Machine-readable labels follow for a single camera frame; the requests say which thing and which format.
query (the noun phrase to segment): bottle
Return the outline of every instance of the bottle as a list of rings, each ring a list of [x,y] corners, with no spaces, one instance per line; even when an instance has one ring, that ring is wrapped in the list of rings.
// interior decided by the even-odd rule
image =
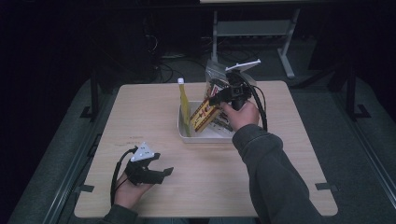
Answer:
[[[184,90],[184,78],[180,77],[177,79],[178,88],[180,89],[180,110],[183,117],[183,125],[186,130],[186,135],[191,137],[190,133],[190,105]]]

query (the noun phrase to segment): right hand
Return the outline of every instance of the right hand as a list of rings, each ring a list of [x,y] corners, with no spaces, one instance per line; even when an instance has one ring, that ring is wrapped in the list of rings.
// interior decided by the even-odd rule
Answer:
[[[246,101],[239,110],[234,110],[232,106],[225,102],[221,102],[220,107],[227,115],[228,121],[230,121],[230,125],[233,127],[234,131],[238,131],[240,128],[248,124],[257,125],[259,123],[259,110],[250,101]]]

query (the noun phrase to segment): person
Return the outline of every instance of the person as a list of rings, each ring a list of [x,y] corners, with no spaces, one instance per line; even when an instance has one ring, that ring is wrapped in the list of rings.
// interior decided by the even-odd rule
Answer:
[[[250,199],[260,222],[322,223],[323,217],[309,200],[305,182],[283,151],[282,140],[258,126],[257,107],[250,101],[238,111],[224,102],[220,107],[235,130],[233,145],[247,167]],[[151,187],[126,181],[117,190],[114,205],[100,223],[134,223],[137,217],[134,206]]]

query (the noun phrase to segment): hand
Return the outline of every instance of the hand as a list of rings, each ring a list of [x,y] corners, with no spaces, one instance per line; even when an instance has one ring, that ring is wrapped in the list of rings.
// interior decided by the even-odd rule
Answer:
[[[259,123],[259,110],[250,101],[246,101],[239,110],[234,110],[232,106],[225,102],[221,102],[220,107],[227,115],[228,121],[230,121],[230,125],[233,127],[234,131],[238,131],[240,128],[248,124],[257,125]]]
[[[121,177],[117,180],[118,189],[114,197],[114,204],[122,207],[132,209],[140,200],[142,195],[148,191],[152,184],[139,184],[134,185],[131,181],[126,180],[128,177],[122,173]]]

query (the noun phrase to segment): wooden table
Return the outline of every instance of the wooden table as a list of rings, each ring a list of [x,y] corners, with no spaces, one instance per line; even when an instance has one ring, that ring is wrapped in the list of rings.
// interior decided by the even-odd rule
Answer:
[[[267,102],[268,130],[282,138],[284,150],[306,182],[310,198],[323,216],[337,213],[318,159],[283,81],[257,85]],[[186,83],[190,101],[202,101],[205,83]],[[141,217],[256,217],[248,192],[247,168],[232,144],[185,144],[177,128],[177,84],[125,85],[120,88],[75,208],[77,217],[103,217],[110,209],[115,165],[129,148],[146,142],[161,153],[148,167],[175,167],[161,185],[146,193],[136,207]],[[123,171],[128,156],[120,169]]]

